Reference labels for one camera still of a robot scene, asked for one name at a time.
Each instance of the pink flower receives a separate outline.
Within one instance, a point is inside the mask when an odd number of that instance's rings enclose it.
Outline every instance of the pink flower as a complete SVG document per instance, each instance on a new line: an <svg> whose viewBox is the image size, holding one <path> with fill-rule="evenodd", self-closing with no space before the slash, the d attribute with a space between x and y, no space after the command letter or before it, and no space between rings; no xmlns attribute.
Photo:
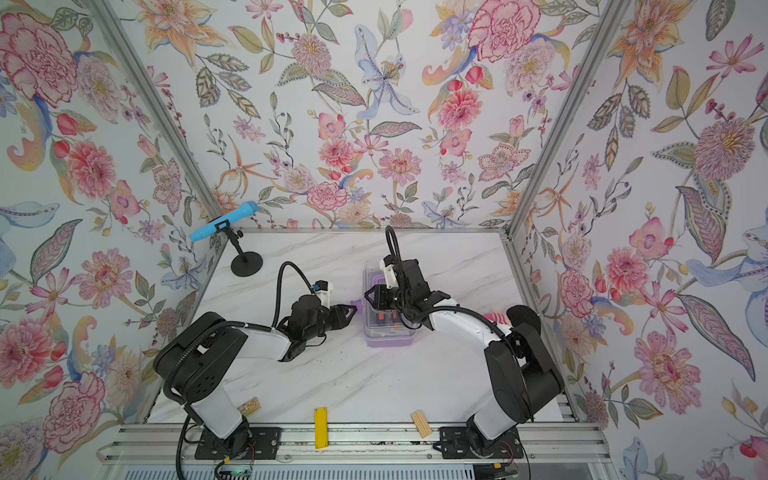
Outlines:
<svg viewBox="0 0 768 480"><path fill-rule="evenodd" d="M650 280L648 265L630 247L614 248L608 255L608 279L622 295L640 293Z"/></svg>
<svg viewBox="0 0 768 480"><path fill-rule="evenodd" d="M574 233L563 243L563 263L572 270L581 271L591 251L592 240L587 240L579 232Z"/></svg>
<svg viewBox="0 0 768 480"><path fill-rule="evenodd" d="M467 143L471 136L472 131L468 128L465 128L464 130L454 130L445 137L445 140L440 144L440 148L451 155L461 157L464 154L464 150L467 149Z"/></svg>
<svg viewBox="0 0 768 480"><path fill-rule="evenodd" d="M342 168L352 163L355 152L352 144L343 138L334 138L327 141L320 148L320 160L334 168Z"/></svg>
<svg viewBox="0 0 768 480"><path fill-rule="evenodd" d="M468 46L478 48L478 61L509 57L531 40L540 18L532 0L486 0L475 14Z"/></svg>
<svg viewBox="0 0 768 480"><path fill-rule="evenodd" d="M45 300L27 305L27 313L32 313L42 308L45 309L42 318L47 319L56 310L57 304L66 305L68 300L61 295L72 285L72 280L67 281L67 277L69 277L69 269L67 268L61 269L61 272L58 274L58 282L54 278L53 273L46 273L45 282L48 284L48 290L37 285L29 289L32 295L39 296Z"/></svg>
<svg viewBox="0 0 768 480"><path fill-rule="evenodd" d="M467 75L465 75L464 78L466 78L469 83L474 85L483 78L483 75L482 67L475 65L469 69Z"/></svg>
<svg viewBox="0 0 768 480"><path fill-rule="evenodd" d="M10 389L16 380L31 381L37 375L53 347L53 333L45 324L48 317L40 320L22 317L18 323L6 323L0 333L0 382Z"/></svg>
<svg viewBox="0 0 768 480"><path fill-rule="evenodd" d="M544 77L554 58L554 45L537 38L507 60L507 93L513 95Z"/></svg>
<svg viewBox="0 0 768 480"><path fill-rule="evenodd" d="M322 182L310 188L306 194L306 199L310 205L321 210L335 210L346 204L346 190L339 188L338 185L331 182Z"/></svg>
<svg viewBox="0 0 768 480"><path fill-rule="evenodd" d="M146 138L144 135L139 135L139 141L136 145L138 145L149 158L157 156L157 147L154 146L152 140Z"/></svg>
<svg viewBox="0 0 768 480"><path fill-rule="evenodd" d="M701 371L692 365L687 365L691 354L688 349L675 352L677 337L672 330L664 336L659 332L648 334L648 343L637 339L634 355L643 362L640 368L642 383L640 390L648 395L655 394L654 399L660 407L670 399L670 408L679 414L684 414L689 405L701 408L701 392L694 383L701 382Z"/></svg>
<svg viewBox="0 0 768 480"><path fill-rule="evenodd" d="M379 174L384 178L392 178L395 182L405 186L416 179L416 175L422 173L419 164L422 161L413 155L410 150L401 151L395 149L395 153L384 150L384 156L379 161Z"/></svg>
<svg viewBox="0 0 768 480"><path fill-rule="evenodd" d="M323 140L340 137L346 128L346 122L343 119L329 114L320 114L319 123L318 135Z"/></svg>
<svg viewBox="0 0 768 480"><path fill-rule="evenodd" d="M483 155L479 158L482 173L480 180L487 182L497 178L504 177L515 167L528 159L530 150L515 150L507 144L499 144L493 149L490 155Z"/></svg>
<svg viewBox="0 0 768 480"><path fill-rule="evenodd" d="M77 65L61 34L26 13L6 13L0 31L0 70L28 100L36 94L52 107L70 101Z"/></svg>
<svg viewBox="0 0 768 480"><path fill-rule="evenodd" d="M155 87L158 88L168 88L170 87L170 84L163 83L168 79L168 75L165 74L165 72L159 73L157 75L154 74L154 67L152 65L147 67L147 74L149 75L149 78L152 79L152 82L154 83Z"/></svg>
<svg viewBox="0 0 768 480"><path fill-rule="evenodd" d="M139 224L141 225L139 234L145 242L154 245L155 240L162 240L165 223L159 220L139 220Z"/></svg>
<svg viewBox="0 0 768 480"><path fill-rule="evenodd" d="M560 276L561 297L574 316L585 318L592 313L592 285L589 279L576 269L569 268Z"/></svg>
<svg viewBox="0 0 768 480"><path fill-rule="evenodd" d="M568 90L571 87L571 84L573 83L573 80L576 79L578 76L578 72L581 71L581 64L576 65L574 67L574 74L569 75L567 72L562 72L560 74L560 79L564 81L565 83L552 85L552 90Z"/></svg>
<svg viewBox="0 0 768 480"><path fill-rule="evenodd" d="M305 33L293 43L291 53L296 63L310 75L319 76L331 67L331 52L317 35Z"/></svg>
<svg viewBox="0 0 768 480"><path fill-rule="evenodd" d="M105 393L104 381L93 372L65 382L45 417L45 446L57 453L74 447L98 422Z"/></svg>
<svg viewBox="0 0 768 480"><path fill-rule="evenodd" d="M670 252L670 248L664 242L666 239L664 225L661 224L659 217L653 217L630 235L629 244L645 258L659 258Z"/></svg>
<svg viewBox="0 0 768 480"><path fill-rule="evenodd" d="M739 45L739 49L736 50L736 52L733 51L732 40L725 42L725 55L718 51L713 51L710 55L710 60L717 63L717 65L710 65L707 67L707 70L720 70L721 68L725 68L721 78L725 78L730 75L730 71L732 69L735 70L736 73L741 73L743 71L755 71L757 68L745 60L762 52L763 44L760 43L752 50L746 51L746 49L750 46L751 41L752 35L747 35L741 41L741 45Z"/></svg>
<svg viewBox="0 0 768 480"><path fill-rule="evenodd" d="M407 8L401 10L400 13L402 14L402 28L400 28L400 31L405 31L413 23L413 13Z"/></svg>
<svg viewBox="0 0 768 480"><path fill-rule="evenodd" d="M253 5L246 5L246 10L249 12L256 12L254 18L259 18L261 15L265 15L267 18L272 18L272 12L277 12L283 6L272 5L272 0L250 0Z"/></svg>
<svg viewBox="0 0 768 480"><path fill-rule="evenodd" d="M141 207L125 180L118 181L117 187L109 197L109 206L112 207L112 214L118 220L141 212Z"/></svg>
<svg viewBox="0 0 768 480"><path fill-rule="evenodd" d="M179 211L181 205L181 173L179 164L175 158L171 158L168 166L161 165L152 170L154 182L157 185L154 188L152 197L165 204L171 215Z"/></svg>
<svg viewBox="0 0 768 480"><path fill-rule="evenodd" d="M468 127L480 115L479 98L477 92L469 88L451 92L440 107L440 124L449 130Z"/></svg>
<svg viewBox="0 0 768 480"><path fill-rule="evenodd" d="M261 139L266 137L265 134L261 133L261 128L250 123L250 120L241 118L240 115L237 115L237 120L232 123L235 124L235 131L240 134L243 139L248 137L249 140L260 144Z"/></svg>
<svg viewBox="0 0 768 480"><path fill-rule="evenodd" d="M131 282L134 273L123 271L131 266L131 261L118 253L118 249L103 252L94 252L93 263L83 262L83 270L74 277L72 283L80 285L80 296L86 300L94 299L94 310L109 306L109 299L113 296L124 295L131 292Z"/></svg>
<svg viewBox="0 0 768 480"><path fill-rule="evenodd" d="M459 170L458 165L451 161L448 165L442 166L442 179L457 184L462 180L466 180L467 176L463 170Z"/></svg>
<svg viewBox="0 0 768 480"><path fill-rule="evenodd" d="M286 188L295 194L305 194L317 182L310 171L303 165L292 168L285 173Z"/></svg>
<svg viewBox="0 0 768 480"><path fill-rule="evenodd" d="M520 138L525 133L525 119L522 115L518 115L509 121L509 136L512 138Z"/></svg>
<svg viewBox="0 0 768 480"><path fill-rule="evenodd" d="M656 318L656 315L661 313L661 319L664 321L664 325L669 330L672 330L672 326L676 326L681 332L688 330L688 325L681 322L675 315L685 315L686 311L682 306L669 306L670 302L674 299L676 293L674 290L667 290L664 297L661 297L661 284L658 282L652 283L654 287L654 295L648 295L645 289L641 290L645 301L653 309L650 311L650 317Z"/></svg>
<svg viewBox="0 0 768 480"><path fill-rule="evenodd" d="M120 89L107 64L97 57L78 59L78 93L106 120L117 123L120 113Z"/></svg>
<svg viewBox="0 0 768 480"><path fill-rule="evenodd" d="M106 198L117 180L112 156L92 141L82 141L69 151L68 175L79 192L91 200Z"/></svg>
<svg viewBox="0 0 768 480"><path fill-rule="evenodd" d="M755 149L754 133L743 118L704 128L694 151L696 172L715 180L728 180L741 172Z"/></svg>
<svg viewBox="0 0 768 480"><path fill-rule="evenodd" d="M389 145L388 141L380 141L382 139L381 137L371 137L370 135L366 135L363 139L364 141L361 141L360 139L355 140L355 143L359 146L359 148L355 149L355 153L367 153L371 158L373 158L374 151L384 151L384 147Z"/></svg>

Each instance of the orange lily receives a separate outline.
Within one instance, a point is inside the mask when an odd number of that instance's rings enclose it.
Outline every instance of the orange lily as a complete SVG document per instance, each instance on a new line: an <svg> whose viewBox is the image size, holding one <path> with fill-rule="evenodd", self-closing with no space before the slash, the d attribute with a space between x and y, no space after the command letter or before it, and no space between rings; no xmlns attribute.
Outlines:
<svg viewBox="0 0 768 480"><path fill-rule="evenodd" d="M547 194L547 200L549 200L549 203L542 207L542 210L545 208L548 208L549 210L539 215L539 217L545 217L546 215L549 215L554 210L554 208L557 207L560 211L560 225L563 226L563 230L565 230L565 221L563 220L563 204L566 204L569 207L571 206L571 204L563 198L563 194L568 189L568 187L571 186L571 182L576 175L576 171L577 168L574 169L574 173L571 175L568 183L566 183L565 186L560 189L560 191L555 191L553 188L545 188L538 193L539 195Z"/></svg>
<svg viewBox="0 0 768 480"><path fill-rule="evenodd" d="M248 176L246 174L256 175L257 177L266 178L267 180L274 180L272 177L266 177L262 174L259 174L253 170L257 165L261 164L250 164L250 165L243 165L243 158L240 156L240 150L237 149L237 145L235 144L235 141L232 140L232 137L230 137L230 141L232 142L232 147L235 149L235 158L237 159L237 166L235 168L230 168L229 170L225 171L221 174L221 179L219 180L219 184L216 187L218 190L219 187L221 187L221 184L224 183L224 178L229 176L230 178L234 179L235 177L240 178L240 182L237 185L237 188L235 189L235 192L237 192L240 189L240 185L244 185L245 188L243 189L243 193L240 195L240 198L245 195L245 192L248 190Z"/></svg>

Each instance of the black mounting plate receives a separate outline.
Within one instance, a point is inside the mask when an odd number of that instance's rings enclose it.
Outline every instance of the black mounting plate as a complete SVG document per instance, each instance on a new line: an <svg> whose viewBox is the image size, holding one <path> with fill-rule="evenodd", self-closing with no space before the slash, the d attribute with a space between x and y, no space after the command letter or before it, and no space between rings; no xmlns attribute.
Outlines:
<svg viewBox="0 0 768 480"><path fill-rule="evenodd" d="M274 460L277 456L277 449L280 447L280 432L282 429L277 427L251 427L250 433L253 436L253 446L256 454L255 460ZM203 430L200 436L200 444L195 450L195 460L224 460L225 454L216 450L214 434Z"/></svg>
<svg viewBox="0 0 768 480"><path fill-rule="evenodd" d="M490 448L483 452L483 456L476 455L469 448L466 431L466 427L440 428L440 448L442 449L444 460L456 460L457 458L509 458L507 447L502 442L509 444L514 458L523 458L523 449L518 440L517 429L509 429L504 432L504 435L499 437Z"/></svg>

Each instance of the green leaf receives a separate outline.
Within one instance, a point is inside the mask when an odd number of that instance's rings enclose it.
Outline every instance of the green leaf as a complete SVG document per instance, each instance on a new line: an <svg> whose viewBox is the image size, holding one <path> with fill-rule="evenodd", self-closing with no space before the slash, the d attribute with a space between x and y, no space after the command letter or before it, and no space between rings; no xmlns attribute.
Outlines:
<svg viewBox="0 0 768 480"><path fill-rule="evenodd" d="M232 33L235 34L237 41L250 53L259 54L264 51L264 46L261 45L261 40L250 29L245 27L232 26L230 27Z"/></svg>
<svg viewBox="0 0 768 480"><path fill-rule="evenodd" d="M728 25L730 18L733 17L733 11L736 10L736 0L712 0L707 9L707 31L708 41L717 37L723 28Z"/></svg>
<svg viewBox="0 0 768 480"><path fill-rule="evenodd" d="M53 14L51 20L51 27L60 31L67 31L74 28L78 22L78 13L75 10L67 7L60 7Z"/></svg>
<svg viewBox="0 0 768 480"><path fill-rule="evenodd" d="M149 282L145 279L141 273L136 271L136 278L134 279L134 285L136 286L136 293L144 298L149 296Z"/></svg>
<svg viewBox="0 0 768 480"><path fill-rule="evenodd" d="M651 128L650 131L655 131L658 134L665 134L668 131L672 131L685 120L685 117L679 115L671 115L663 119L657 126Z"/></svg>
<svg viewBox="0 0 768 480"><path fill-rule="evenodd" d="M554 0L541 6L541 13L557 17L575 10L578 7L574 0Z"/></svg>
<svg viewBox="0 0 768 480"><path fill-rule="evenodd" d="M283 70L283 73L280 74L280 80L277 81L277 86L282 87L283 85L289 84L290 82L294 80L301 80L302 78L306 78L309 76L309 72L304 70L304 68L297 64L292 63L288 65L285 70ZM277 108L277 96L275 97L275 103L272 109Z"/></svg>
<svg viewBox="0 0 768 480"><path fill-rule="evenodd" d="M689 141L681 141L676 144L669 144L661 150L651 152L650 154L661 160L668 160L678 167L691 169L696 166L694 151L696 144Z"/></svg>
<svg viewBox="0 0 768 480"><path fill-rule="evenodd" d="M272 33L269 24L266 23L266 18L261 19L261 36L264 38L266 46L269 47L271 51L275 51L275 35Z"/></svg>
<svg viewBox="0 0 768 480"><path fill-rule="evenodd" d="M343 17L344 15L351 15L352 9L346 5L331 5L328 7L328 11L333 13L335 17Z"/></svg>
<svg viewBox="0 0 768 480"><path fill-rule="evenodd" d="M406 188L406 198L414 197L419 189L419 182L413 182Z"/></svg>
<svg viewBox="0 0 768 480"><path fill-rule="evenodd" d="M558 25L558 28L562 28L566 25L576 25L577 23L582 23L588 16L589 14L584 12L571 12L566 15L565 18L560 20L560 25Z"/></svg>
<svg viewBox="0 0 768 480"><path fill-rule="evenodd" d="M339 42L336 40L336 35L333 34L333 30L331 29L330 25L327 23L316 23L315 24L315 31L317 31L318 35L325 38L327 41L332 41L335 44L338 44Z"/></svg>
<svg viewBox="0 0 768 480"><path fill-rule="evenodd" d="M35 250L29 262L29 275L32 278L32 283L37 284L38 280L64 260L72 243L74 228L81 221L83 220L77 219L63 223L50 238L41 243Z"/></svg>
<svg viewBox="0 0 768 480"><path fill-rule="evenodd" d="M646 399L632 399L629 402L627 402L627 407L629 407L632 412L637 415L638 418L643 420L650 420L658 417L659 415L663 415L657 409L654 404L651 402L648 402Z"/></svg>
<svg viewBox="0 0 768 480"><path fill-rule="evenodd" d="M619 428L619 411L616 410L616 405L613 402L608 402L608 413L611 415L611 420L614 421L616 428Z"/></svg>

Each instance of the pink object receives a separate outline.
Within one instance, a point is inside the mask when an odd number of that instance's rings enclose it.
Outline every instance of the pink object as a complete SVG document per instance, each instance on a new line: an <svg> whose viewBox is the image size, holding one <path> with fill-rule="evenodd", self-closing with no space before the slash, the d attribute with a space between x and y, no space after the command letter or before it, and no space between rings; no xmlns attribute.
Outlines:
<svg viewBox="0 0 768 480"><path fill-rule="evenodd" d="M112 156L104 147L96 148L92 141L82 141L69 151L69 177L81 193L91 200L106 198L117 180Z"/></svg>
<svg viewBox="0 0 768 480"><path fill-rule="evenodd" d="M8 323L0 333L0 382L6 389L16 380L30 382L51 355L53 334L45 325L46 318L24 317L18 323Z"/></svg>
<svg viewBox="0 0 768 480"><path fill-rule="evenodd" d="M478 48L478 61L509 57L531 40L540 18L532 0L486 0L475 14L468 46Z"/></svg>
<svg viewBox="0 0 768 480"><path fill-rule="evenodd" d="M0 69L28 100L37 94L52 107L68 102L77 65L61 34L26 13L6 13L0 31Z"/></svg>
<svg viewBox="0 0 768 480"><path fill-rule="evenodd" d="M93 372L65 382L45 417L45 446L57 453L74 447L98 422L105 393L104 381Z"/></svg>
<svg viewBox="0 0 768 480"><path fill-rule="evenodd" d="M346 190L331 182L315 185L306 195L310 205L321 210L335 210L346 204Z"/></svg>
<svg viewBox="0 0 768 480"><path fill-rule="evenodd" d="M585 318L592 313L590 302L594 291L589 279L576 269L568 269L560 276L561 297L574 316Z"/></svg>

